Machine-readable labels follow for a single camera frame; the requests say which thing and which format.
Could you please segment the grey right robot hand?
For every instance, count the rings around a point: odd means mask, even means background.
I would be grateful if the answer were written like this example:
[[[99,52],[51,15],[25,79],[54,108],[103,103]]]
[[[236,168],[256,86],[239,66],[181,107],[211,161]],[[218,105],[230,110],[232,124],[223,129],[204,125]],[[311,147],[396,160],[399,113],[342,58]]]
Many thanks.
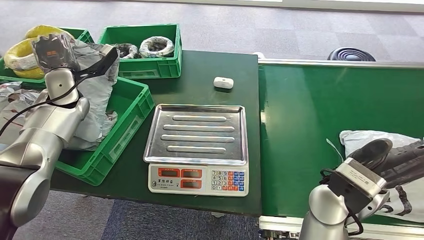
[[[386,180],[392,189],[424,176],[424,141],[393,147],[388,138],[372,140],[348,155]]]

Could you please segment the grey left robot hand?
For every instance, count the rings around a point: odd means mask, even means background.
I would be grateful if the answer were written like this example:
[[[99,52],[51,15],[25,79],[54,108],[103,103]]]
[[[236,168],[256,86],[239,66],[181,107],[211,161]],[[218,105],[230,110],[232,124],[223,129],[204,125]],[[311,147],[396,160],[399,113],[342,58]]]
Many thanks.
[[[59,68],[78,72],[81,68],[72,48],[73,40],[61,33],[40,35],[31,41],[36,63],[46,74]]]

